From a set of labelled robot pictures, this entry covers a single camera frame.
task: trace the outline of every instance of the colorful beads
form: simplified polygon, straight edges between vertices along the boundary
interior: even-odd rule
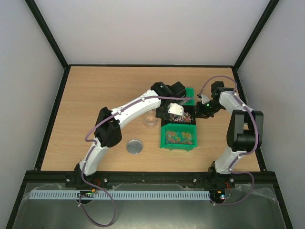
[[[166,144],[184,144],[184,145],[194,144],[192,134],[189,132],[166,131],[165,135],[166,135],[165,138]]]

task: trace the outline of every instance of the clear plastic cup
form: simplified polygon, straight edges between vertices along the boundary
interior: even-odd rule
[[[147,128],[155,128],[158,125],[158,118],[156,118],[156,110],[150,110],[143,114],[144,119],[143,123],[144,126]]]

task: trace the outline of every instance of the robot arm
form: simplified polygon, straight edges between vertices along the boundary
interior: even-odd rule
[[[155,83],[150,90],[123,106],[114,108],[111,111],[108,110],[107,107],[104,107],[99,113],[96,125],[111,115],[117,115],[95,130],[94,141],[85,159],[83,159],[77,167],[81,170],[84,168],[83,171],[85,176],[95,173],[98,164],[108,149],[121,141],[121,129],[131,120],[152,109],[156,109],[156,117],[162,119],[170,119],[172,115],[182,115],[182,106],[175,104],[171,99],[165,100],[160,97],[181,98],[185,96],[185,87],[180,82],[177,82],[172,86],[158,82]]]
[[[220,109],[227,110],[231,114],[227,131],[228,147],[222,156],[213,163],[217,173],[229,174],[231,173],[230,170],[253,149],[255,144],[254,126],[245,107],[255,119],[258,132],[257,147],[262,144],[264,116],[261,111],[254,111],[246,106],[237,93],[233,93],[233,88],[225,88],[223,82],[216,81],[213,83],[211,91],[211,100],[205,95],[198,95],[201,102],[196,104],[196,117],[213,117]]]

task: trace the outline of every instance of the wooden surface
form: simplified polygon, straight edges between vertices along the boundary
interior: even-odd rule
[[[165,84],[180,81],[195,88],[197,94],[214,75],[233,78],[230,68],[71,67],[41,169],[74,169],[91,145],[84,137],[94,127],[101,108],[126,104],[159,81]],[[230,80],[222,80],[225,86],[234,86]],[[210,85],[204,90],[206,95],[211,94]],[[108,151],[98,170],[207,171],[227,147],[229,121],[230,115],[224,110],[214,118],[196,119],[198,147],[186,152],[160,149],[161,122],[156,128],[148,129],[140,116],[122,130],[122,141]],[[126,150],[126,143],[133,138],[143,142],[143,151],[137,155]],[[255,154],[245,156],[235,170],[259,171]]]

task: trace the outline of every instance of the green plastic container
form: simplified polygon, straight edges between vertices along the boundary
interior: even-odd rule
[[[186,87],[186,97],[194,97],[195,96],[195,91],[192,87]],[[195,100],[189,100],[187,101],[184,105],[190,105],[190,106],[195,106]]]
[[[166,143],[166,132],[173,131],[173,132],[187,132],[192,135],[192,145],[185,145],[185,144],[167,144]],[[197,147],[197,131],[196,125],[186,125],[186,124],[167,124],[161,127],[161,145],[160,148],[166,149],[184,149],[186,151],[190,151]]]

